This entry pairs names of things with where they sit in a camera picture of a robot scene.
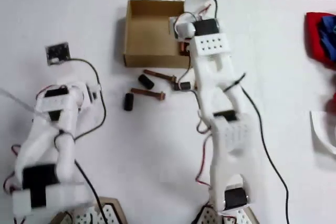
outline table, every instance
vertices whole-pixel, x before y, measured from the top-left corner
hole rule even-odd
[[[323,110],[334,92],[330,69],[305,50],[306,12],[333,12],[334,0],[218,0],[243,86],[264,120],[270,155],[290,190],[291,223],[333,221],[336,161],[314,141],[309,111]],[[77,143],[76,157],[101,196],[118,198],[129,223],[190,223],[207,188],[194,182],[203,136],[197,134],[197,105],[191,93],[176,94],[155,80],[166,101],[135,97],[134,110],[122,109],[124,94],[137,87],[141,69],[122,62],[127,0],[0,0],[0,87],[34,106],[35,94],[53,83],[45,46],[68,41],[72,57],[97,68],[108,110],[103,128]],[[83,65],[79,75],[94,81]],[[184,70],[161,70],[181,75]],[[186,79],[192,78],[192,72]],[[9,148],[28,135],[32,115],[0,97],[0,179],[12,170]],[[92,117],[100,120],[100,114]],[[270,167],[261,142],[258,202],[260,223],[285,223],[285,191]],[[211,161],[207,148],[206,172]],[[11,200],[0,194],[1,223],[12,223]],[[48,215],[27,223],[47,223]]]

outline brown bolt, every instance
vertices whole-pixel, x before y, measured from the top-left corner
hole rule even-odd
[[[143,72],[150,75],[150,76],[155,76],[155,77],[158,77],[158,78],[161,78],[161,79],[168,80],[172,83],[176,82],[176,76],[167,76],[165,74],[157,73],[157,72],[154,72],[154,71],[151,71],[151,70],[148,70],[148,69],[145,69]]]
[[[131,89],[131,93],[134,93],[134,94],[143,94],[143,95],[147,95],[149,97],[155,97],[159,101],[163,101],[165,99],[165,97],[166,97],[166,94],[163,93],[163,92],[161,92],[161,93],[155,93],[155,92],[152,92],[152,91],[149,91],[149,90],[135,89],[135,88]]]

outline screw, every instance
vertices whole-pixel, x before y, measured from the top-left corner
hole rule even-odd
[[[135,89],[132,88],[131,92],[134,94],[143,94],[143,95],[147,95],[149,97],[155,97],[157,98],[159,101],[163,101],[166,97],[166,94],[161,92],[161,93],[155,93],[149,90],[143,90],[143,89]]]
[[[176,82],[176,76],[167,76],[165,74],[154,72],[154,71],[151,71],[151,70],[148,70],[148,69],[145,69],[143,72],[150,75],[150,76],[155,76],[155,77],[158,77],[158,78],[161,78],[161,79],[168,80],[172,83]]]

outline red fabric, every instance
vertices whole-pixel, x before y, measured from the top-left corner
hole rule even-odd
[[[315,60],[318,60],[323,64],[334,65],[335,63],[328,58],[320,42],[318,23],[324,16],[334,16],[334,15],[330,13],[307,13],[306,24],[309,38],[309,46],[312,52],[312,57]]]

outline cardboard box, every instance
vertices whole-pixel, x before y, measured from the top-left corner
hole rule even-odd
[[[126,67],[188,68],[169,33],[169,17],[183,13],[182,1],[130,0],[127,7],[124,62]]]

